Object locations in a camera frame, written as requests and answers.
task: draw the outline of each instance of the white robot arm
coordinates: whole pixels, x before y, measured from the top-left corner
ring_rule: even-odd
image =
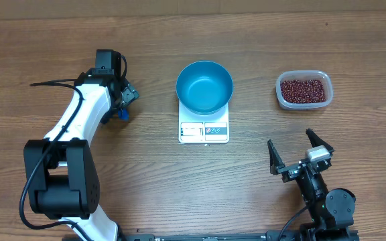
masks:
[[[74,96],[58,124],[44,139],[29,140],[24,149],[28,178],[25,190],[29,192],[32,210],[51,220],[59,220],[58,224],[71,226],[86,241],[116,241],[122,237],[118,225],[99,205],[99,179],[90,153],[99,123],[105,124],[116,112],[121,119],[126,119],[125,108],[139,97],[125,79],[126,67],[121,73],[122,59],[126,65],[120,53],[97,50],[95,68],[82,73],[74,86],[69,86],[75,89]],[[68,168],[67,175],[50,175],[48,172],[48,169],[63,166]],[[33,229],[45,228],[25,220],[22,205],[25,190],[19,211],[23,223]]]

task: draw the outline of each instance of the blue connector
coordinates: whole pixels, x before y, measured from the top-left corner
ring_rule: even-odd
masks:
[[[119,114],[119,118],[122,121],[128,121],[129,120],[129,113],[127,112],[126,109],[119,109],[118,114]]]

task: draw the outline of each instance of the plastic container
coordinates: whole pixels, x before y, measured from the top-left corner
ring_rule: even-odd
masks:
[[[295,104],[286,101],[281,93],[281,82],[285,80],[320,80],[324,87],[324,95],[326,101],[319,103],[309,103],[309,104]],[[332,102],[333,99],[333,85],[330,77],[323,71],[319,70],[294,70],[285,72],[279,76],[276,81],[276,96],[278,97],[278,102],[281,108],[285,110],[309,110],[313,108],[322,108],[327,106]]]

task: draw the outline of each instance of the wooden table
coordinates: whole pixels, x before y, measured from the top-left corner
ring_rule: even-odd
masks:
[[[0,21],[0,240],[73,234],[28,230],[19,219],[23,146],[41,139],[72,97],[28,84],[76,78],[94,66],[97,48],[126,55],[141,95],[129,124],[114,118],[92,143],[101,205],[126,233],[280,229],[304,203],[295,182],[269,173],[266,141],[294,163],[312,128],[336,149],[323,173],[329,189],[357,196],[353,230],[386,240],[386,11]],[[178,144],[176,78],[196,60],[222,64],[235,81],[227,145]],[[277,77],[311,69],[332,78],[330,106],[280,109]],[[31,222],[49,222],[27,206]]]

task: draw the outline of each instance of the scale label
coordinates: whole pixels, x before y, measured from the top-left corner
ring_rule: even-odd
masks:
[[[205,123],[205,140],[227,140],[227,123]]]
[[[181,123],[180,136],[183,141],[203,140],[204,123]]]
[[[227,127],[205,127],[205,135],[227,135]]]

